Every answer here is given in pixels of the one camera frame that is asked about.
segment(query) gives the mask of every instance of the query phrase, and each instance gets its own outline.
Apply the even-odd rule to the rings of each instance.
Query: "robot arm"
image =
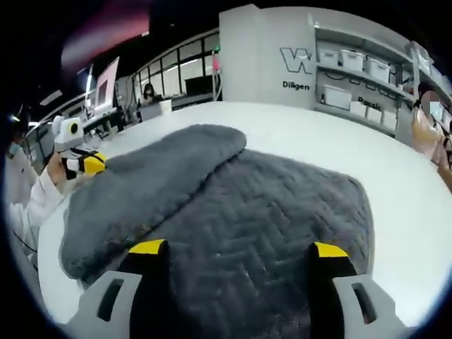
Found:
[[[94,175],[105,170],[106,157],[85,144],[80,118],[54,118],[55,151],[60,152],[68,180],[78,173]]]

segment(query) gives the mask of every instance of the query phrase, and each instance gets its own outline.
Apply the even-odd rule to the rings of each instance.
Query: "gray blanket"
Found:
[[[237,130],[192,126],[111,159],[71,198],[68,275],[92,283],[134,244],[165,238],[197,338],[308,337],[307,247],[337,244],[367,272],[369,203],[353,178],[245,144]]]

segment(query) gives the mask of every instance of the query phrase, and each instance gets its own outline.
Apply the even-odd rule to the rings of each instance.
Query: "person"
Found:
[[[152,102],[157,102],[161,100],[161,98],[162,97],[155,92],[154,86],[151,83],[146,83],[144,86],[143,100],[141,104],[146,105]]]
[[[452,169],[443,145],[439,146],[438,174],[452,193]]]
[[[20,147],[28,122],[10,116],[9,123],[4,177],[6,217],[27,258],[33,261],[37,253],[38,229],[64,198],[57,185],[66,179],[66,171],[61,156],[54,153],[38,176]]]
[[[446,151],[447,161],[449,163],[449,167],[452,170],[452,120],[449,123],[449,130],[446,131],[446,137],[444,138],[443,147]]]
[[[419,84],[418,91],[420,98],[413,107],[412,146],[437,165],[438,145],[442,143],[444,135],[432,113],[439,106],[439,96],[428,83],[424,82]]]

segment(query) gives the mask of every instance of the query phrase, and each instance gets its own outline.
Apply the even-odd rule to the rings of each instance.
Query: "white table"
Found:
[[[374,217],[373,278],[416,326],[436,304],[451,268],[452,195],[435,167],[406,145],[359,124],[320,112],[249,103],[211,102],[136,125],[105,141],[106,156],[124,154],[192,124],[235,127],[247,148],[308,162],[360,180]],[[55,321],[75,314],[82,293],[61,270],[63,212],[40,230],[38,265],[44,303]]]
[[[113,114],[116,114],[116,112],[117,112],[117,109],[114,108],[114,109],[111,109],[110,111],[107,111],[107,112],[105,112],[105,113],[102,113],[102,114],[96,114],[95,116],[89,118],[87,121],[85,121],[85,122],[82,123],[83,130],[90,129],[91,126],[94,126],[94,125],[96,125],[99,121],[105,119],[105,120],[106,120],[106,123],[107,123],[107,129],[108,129],[108,131],[110,131],[110,130],[112,129],[112,126],[110,125],[109,118],[110,118]]]

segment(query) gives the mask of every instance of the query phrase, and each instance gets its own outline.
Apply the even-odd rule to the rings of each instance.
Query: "computer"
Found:
[[[118,71],[119,57],[117,57],[99,76],[96,86],[94,115],[103,115],[114,106],[114,82]]]
[[[185,80],[187,95],[212,93],[212,76],[199,76]]]

